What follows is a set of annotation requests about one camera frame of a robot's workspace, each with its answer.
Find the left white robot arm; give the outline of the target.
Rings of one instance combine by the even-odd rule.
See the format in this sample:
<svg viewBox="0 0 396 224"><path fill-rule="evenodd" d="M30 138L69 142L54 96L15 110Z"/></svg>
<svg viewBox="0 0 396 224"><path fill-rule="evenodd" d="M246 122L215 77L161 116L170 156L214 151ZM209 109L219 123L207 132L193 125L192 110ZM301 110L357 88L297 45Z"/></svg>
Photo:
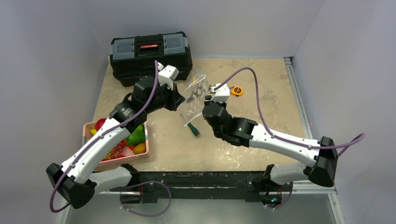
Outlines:
<svg viewBox="0 0 396 224"><path fill-rule="evenodd" d="M46 173L54 188L50 211L60 212L69 205L79 209L93 196L114 188L137 189L139 178L130 165L99 173L93 171L117 144L147 120L148 114L161 108L176 111L184 100L176 83L160 83L154 77L141 78L81 149L62 164L52 163L47 167Z"/></svg>

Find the green toy pepper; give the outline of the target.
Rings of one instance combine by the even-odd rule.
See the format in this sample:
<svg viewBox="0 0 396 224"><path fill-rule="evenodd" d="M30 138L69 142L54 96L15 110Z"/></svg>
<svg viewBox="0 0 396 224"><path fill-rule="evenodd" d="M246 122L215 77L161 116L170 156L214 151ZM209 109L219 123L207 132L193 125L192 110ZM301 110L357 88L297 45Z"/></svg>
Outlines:
<svg viewBox="0 0 396 224"><path fill-rule="evenodd" d="M135 146L143 143L145 140L145 128L144 124L141 124L127 138L125 138L125 144L127 146Z"/></svg>

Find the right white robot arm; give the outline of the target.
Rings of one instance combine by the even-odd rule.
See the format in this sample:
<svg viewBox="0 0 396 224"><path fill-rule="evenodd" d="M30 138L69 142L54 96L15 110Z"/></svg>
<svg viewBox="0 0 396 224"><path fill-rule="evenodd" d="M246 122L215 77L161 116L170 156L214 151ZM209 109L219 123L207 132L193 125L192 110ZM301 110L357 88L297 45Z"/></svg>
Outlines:
<svg viewBox="0 0 396 224"><path fill-rule="evenodd" d="M202 114L214 136L233 146L266 149L296 160L286 165L268 165L262 177L266 189L301 180L322 187L334 186L338 155L331 138L311 140L277 131L270 134L262 124L232 117L226 104L212 101L211 96L205 96Z"/></svg>

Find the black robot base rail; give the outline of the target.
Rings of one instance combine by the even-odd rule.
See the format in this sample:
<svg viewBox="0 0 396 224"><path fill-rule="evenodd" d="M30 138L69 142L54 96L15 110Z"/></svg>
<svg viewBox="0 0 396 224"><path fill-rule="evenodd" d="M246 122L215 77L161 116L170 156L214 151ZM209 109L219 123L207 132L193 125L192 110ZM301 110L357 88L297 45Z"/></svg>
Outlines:
<svg viewBox="0 0 396 224"><path fill-rule="evenodd" d="M122 203L156 203L159 199L244 200L279 205L292 184L278 185L264 171L140 172L131 189L120 189Z"/></svg>

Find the clear zip top bag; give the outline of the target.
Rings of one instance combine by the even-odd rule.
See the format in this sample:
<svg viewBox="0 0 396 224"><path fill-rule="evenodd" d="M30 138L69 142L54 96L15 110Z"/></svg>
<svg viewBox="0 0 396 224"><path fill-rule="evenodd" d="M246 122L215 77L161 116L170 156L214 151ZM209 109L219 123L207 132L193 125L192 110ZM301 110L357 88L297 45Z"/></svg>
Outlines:
<svg viewBox="0 0 396 224"><path fill-rule="evenodd" d="M206 75L198 69L193 69L187 77L188 85L184 90L185 101L182 103L181 116L184 127L202 115L205 95L208 93L208 80Z"/></svg>

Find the red toy apple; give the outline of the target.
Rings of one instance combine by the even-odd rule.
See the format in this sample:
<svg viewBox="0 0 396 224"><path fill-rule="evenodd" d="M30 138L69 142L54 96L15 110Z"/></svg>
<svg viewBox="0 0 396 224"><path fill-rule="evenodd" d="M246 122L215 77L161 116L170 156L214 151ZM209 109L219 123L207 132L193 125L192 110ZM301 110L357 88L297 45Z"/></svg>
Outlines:
<svg viewBox="0 0 396 224"><path fill-rule="evenodd" d="M101 127L104 125L106 121L106 118L101 118L99 120L97 120L97 122L95 123L95 130L98 131L101 129Z"/></svg>

